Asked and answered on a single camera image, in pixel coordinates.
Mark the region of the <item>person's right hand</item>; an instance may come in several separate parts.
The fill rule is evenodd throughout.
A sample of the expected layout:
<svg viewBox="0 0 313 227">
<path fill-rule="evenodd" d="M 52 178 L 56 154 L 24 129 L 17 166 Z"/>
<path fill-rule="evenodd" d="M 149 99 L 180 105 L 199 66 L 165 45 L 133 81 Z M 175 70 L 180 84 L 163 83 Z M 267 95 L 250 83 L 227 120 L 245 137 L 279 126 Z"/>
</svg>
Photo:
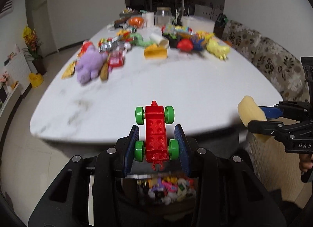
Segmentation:
<svg viewBox="0 0 313 227">
<path fill-rule="evenodd" d="M 299 154 L 299 169 L 301 172 L 307 172 L 312 169 L 311 154 Z"/>
</svg>

